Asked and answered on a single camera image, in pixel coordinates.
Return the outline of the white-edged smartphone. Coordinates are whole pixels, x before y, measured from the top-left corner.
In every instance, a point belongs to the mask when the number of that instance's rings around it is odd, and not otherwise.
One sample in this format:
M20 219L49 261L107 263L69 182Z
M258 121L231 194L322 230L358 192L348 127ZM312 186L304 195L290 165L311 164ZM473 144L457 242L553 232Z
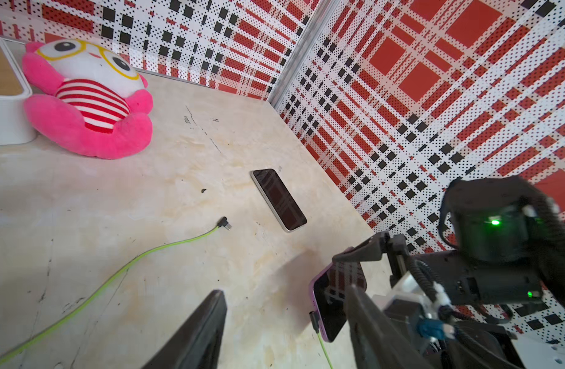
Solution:
M250 177L286 232L307 224L307 218L274 169L258 169Z

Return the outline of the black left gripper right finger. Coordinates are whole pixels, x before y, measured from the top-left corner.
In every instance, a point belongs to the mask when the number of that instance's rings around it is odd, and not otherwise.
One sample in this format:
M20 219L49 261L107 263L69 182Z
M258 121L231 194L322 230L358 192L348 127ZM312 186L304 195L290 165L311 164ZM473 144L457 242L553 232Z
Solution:
M358 368L429 368L366 293L348 287L345 315Z

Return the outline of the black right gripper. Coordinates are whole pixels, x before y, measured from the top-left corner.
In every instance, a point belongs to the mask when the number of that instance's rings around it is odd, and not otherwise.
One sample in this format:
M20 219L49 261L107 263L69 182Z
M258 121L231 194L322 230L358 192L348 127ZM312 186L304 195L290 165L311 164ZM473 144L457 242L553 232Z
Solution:
M376 233L355 248L334 255L332 262L381 261L384 255L391 267L391 287L411 283L411 290L421 292L435 316L471 306L487 323L508 323L516 315L513 304L542 304L540 280L527 260L486 264L455 250L411 255L403 235Z

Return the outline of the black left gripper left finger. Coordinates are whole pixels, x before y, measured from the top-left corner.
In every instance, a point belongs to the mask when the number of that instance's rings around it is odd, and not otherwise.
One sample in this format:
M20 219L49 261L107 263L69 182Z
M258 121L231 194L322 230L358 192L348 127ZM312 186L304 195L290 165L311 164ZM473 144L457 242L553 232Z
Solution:
M227 305L221 290L211 291L145 368L217 368Z

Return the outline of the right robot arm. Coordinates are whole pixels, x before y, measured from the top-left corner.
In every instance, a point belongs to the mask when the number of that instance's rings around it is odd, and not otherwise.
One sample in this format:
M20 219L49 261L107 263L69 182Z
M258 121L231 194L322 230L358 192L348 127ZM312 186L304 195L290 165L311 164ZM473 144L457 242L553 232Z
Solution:
M403 235L379 232L337 262L388 258L391 290L371 298L347 285L344 310L359 368L525 368L505 330L513 304L549 291L565 309L565 222L523 178L456 180L437 229L446 252L412 255Z

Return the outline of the green wired earphones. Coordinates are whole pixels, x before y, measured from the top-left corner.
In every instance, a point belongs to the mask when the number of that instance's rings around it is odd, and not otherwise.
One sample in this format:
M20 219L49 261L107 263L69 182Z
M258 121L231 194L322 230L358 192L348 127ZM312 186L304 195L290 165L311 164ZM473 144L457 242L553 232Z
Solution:
M311 324L312 324L312 328L313 328L314 332L316 333L316 336L319 340L319 344L321 346L323 355L324 355L324 357L325 357L325 359L328 363L328 366L329 366L330 369L333 369L332 361L331 361L331 359L328 355L328 352L325 348L325 344L324 344L324 341L323 341L323 338L322 338L322 333L320 332L319 316L315 311L310 311L309 312L309 318L310 318L310 321L311 321Z
M36 334L31 334L30 338L28 338L27 340L22 341L20 344L17 344L16 346L12 347L10 350L2 353L0 355L0 366L7 363L12 358L15 358L20 353L26 351L27 349L29 349L29 347L33 346L34 344L38 343L39 341L41 341L42 339L47 337L47 335L52 334L58 328L62 327L64 324L66 324L68 321L70 321L73 317L75 317L80 312L82 312L82 310L84 310L89 304L91 304L93 301L95 301L96 298L99 295L101 295L105 291L106 288L108 288L111 284L113 284L116 279L121 278L123 275L125 275L128 272L128 270L130 270L136 263L138 263L140 260L142 260L146 256L152 255L156 252L160 252L160 251L168 249L168 248L180 246L182 244L189 244L189 243L207 238L210 235L212 235L213 233L215 233L217 230L219 230L220 228L224 228L224 229L227 229L227 230L231 229L231 225L230 225L229 220L226 216L220 218L219 221L217 221L216 225L211 230L209 230L206 233L203 233L202 235L196 236L194 238L185 239L185 240L182 240L182 241L176 241L176 242L172 242L172 243L169 243L169 244L160 245L160 246L151 248L149 250L146 250L145 252L142 252L141 254L137 255L131 261L127 262L124 266L122 266L119 270L117 270L113 275L111 275L88 298L82 298L80 300L81 304L76 306L71 312L66 313L61 319L59 319L55 323L51 324L50 326L46 327L45 329L43 329L42 331L40 331Z

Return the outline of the purple-edged smartphone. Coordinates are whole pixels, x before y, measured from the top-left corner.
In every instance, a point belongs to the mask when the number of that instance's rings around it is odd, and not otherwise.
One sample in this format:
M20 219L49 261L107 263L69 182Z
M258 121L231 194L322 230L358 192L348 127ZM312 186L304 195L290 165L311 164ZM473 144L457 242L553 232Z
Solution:
M344 327L346 289L352 285L367 289L360 263L331 263L314 277L308 287L313 310L309 313L314 330L325 342L333 342Z

